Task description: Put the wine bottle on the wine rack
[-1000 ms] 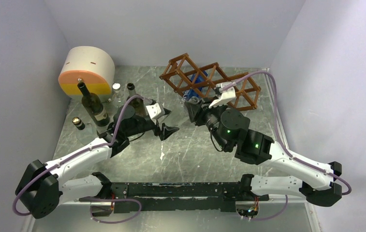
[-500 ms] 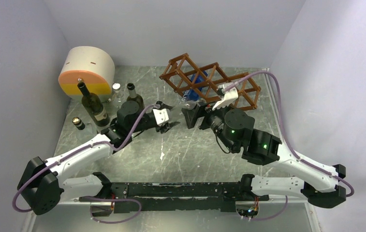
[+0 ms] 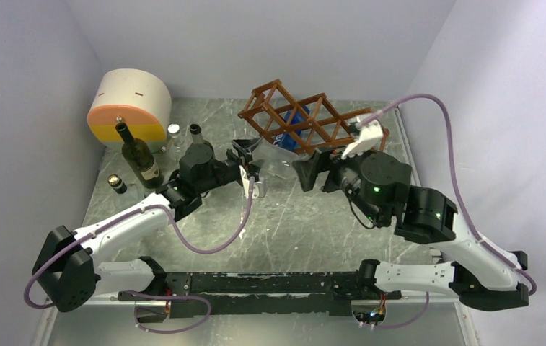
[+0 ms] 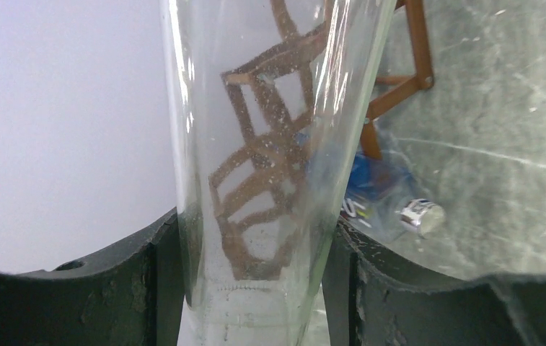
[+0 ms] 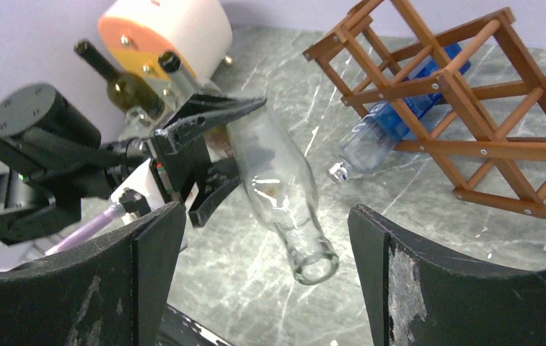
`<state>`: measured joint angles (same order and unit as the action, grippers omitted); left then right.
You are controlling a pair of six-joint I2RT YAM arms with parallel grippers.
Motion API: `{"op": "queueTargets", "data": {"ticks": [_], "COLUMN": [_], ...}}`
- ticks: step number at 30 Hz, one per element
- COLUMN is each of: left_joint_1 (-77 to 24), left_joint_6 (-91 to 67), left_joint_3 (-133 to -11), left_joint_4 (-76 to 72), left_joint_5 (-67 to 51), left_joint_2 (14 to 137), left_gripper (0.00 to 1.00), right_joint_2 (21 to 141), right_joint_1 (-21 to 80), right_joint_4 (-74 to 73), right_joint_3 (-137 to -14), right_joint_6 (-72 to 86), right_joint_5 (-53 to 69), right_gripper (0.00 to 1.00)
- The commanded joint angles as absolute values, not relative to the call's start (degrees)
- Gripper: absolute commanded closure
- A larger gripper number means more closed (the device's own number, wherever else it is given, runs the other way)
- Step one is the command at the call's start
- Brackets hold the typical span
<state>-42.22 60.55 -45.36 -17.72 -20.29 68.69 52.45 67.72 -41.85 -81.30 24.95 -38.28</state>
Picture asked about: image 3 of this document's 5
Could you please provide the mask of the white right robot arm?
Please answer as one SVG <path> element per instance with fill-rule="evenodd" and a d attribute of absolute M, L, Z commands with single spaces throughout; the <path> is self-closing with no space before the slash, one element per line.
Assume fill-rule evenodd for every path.
<path fill-rule="evenodd" d="M 292 167 L 303 191 L 312 190 L 324 172 L 322 191 L 342 192 L 351 209 L 368 218 L 370 229 L 392 226 L 395 236 L 446 256 L 445 262 L 429 265 L 365 259 L 356 279 L 362 297 L 412 290 L 456 297 L 481 311 L 528 305 L 529 288 L 520 277 L 527 255 L 504 251 L 472 232 L 451 199 L 412 184 L 408 164 L 381 151 L 343 159 L 339 149 L 327 148 L 294 161 Z"/>

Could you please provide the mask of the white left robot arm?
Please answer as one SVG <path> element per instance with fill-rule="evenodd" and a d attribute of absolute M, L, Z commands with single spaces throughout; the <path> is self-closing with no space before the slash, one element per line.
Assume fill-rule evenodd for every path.
<path fill-rule="evenodd" d="M 141 257 L 129 262 L 106 262 L 111 252 L 151 231 L 171 226 L 190 251 L 215 254 L 226 249 L 241 234 L 250 216 L 252 202 L 259 196 L 260 162 L 253 158 L 259 138 L 237 139 L 219 161 L 205 143 L 188 147 L 179 167 L 169 180 L 125 210 L 69 231 L 53 229 L 46 237 L 23 291 L 25 303 L 33 309 L 77 309 L 92 296 L 126 291 L 155 300 L 167 288 L 164 270 L 152 259 Z M 202 204 L 202 196 L 218 187 L 236 182 L 247 198 L 247 206 L 237 230 L 221 245 L 200 249 L 189 243 L 178 221 Z"/>

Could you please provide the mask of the green wine bottle brown label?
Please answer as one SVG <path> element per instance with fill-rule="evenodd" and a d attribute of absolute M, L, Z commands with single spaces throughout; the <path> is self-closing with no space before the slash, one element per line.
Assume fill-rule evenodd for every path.
<path fill-rule="evenodd" d="M 201 126 L 197 123 L 190 124 L 189 132 L 191 134 L 193 144 L 206 144 L 212 147 L 211 143 L 204 139 Z"/>

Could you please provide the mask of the clear glass bottle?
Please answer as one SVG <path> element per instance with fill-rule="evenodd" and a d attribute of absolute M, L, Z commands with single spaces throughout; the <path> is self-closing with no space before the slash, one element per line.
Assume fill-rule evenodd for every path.
<path fill-rule="evenodd" d="M 292 163 L 300 159 L 300 155 L 260 138 L 252 156 L 267 175 L 283 179 L 296 178 L 296 171 L 292 167 Z"/>

